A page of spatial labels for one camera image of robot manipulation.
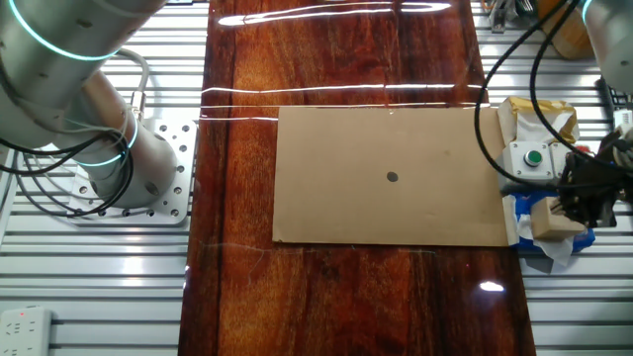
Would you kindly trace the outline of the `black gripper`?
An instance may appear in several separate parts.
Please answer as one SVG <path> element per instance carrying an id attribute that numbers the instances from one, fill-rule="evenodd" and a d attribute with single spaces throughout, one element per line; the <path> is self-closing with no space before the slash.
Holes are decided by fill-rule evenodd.
<path id="1" fill-rule="evenodd" d="M 609 133 L 600 143 L 596 159 L 615 165 L 613 145 L 619 139 L 619 131 Z M 589 187 L 590 189 L 563 189 L 559 191 L 560 205 L 569 219 L 589 227 L 616 226 L 613 206 L 616 201 L 614 169 L 594 164 L 584 152 L 566 155 L 562 185 L 565 187 Z"/>

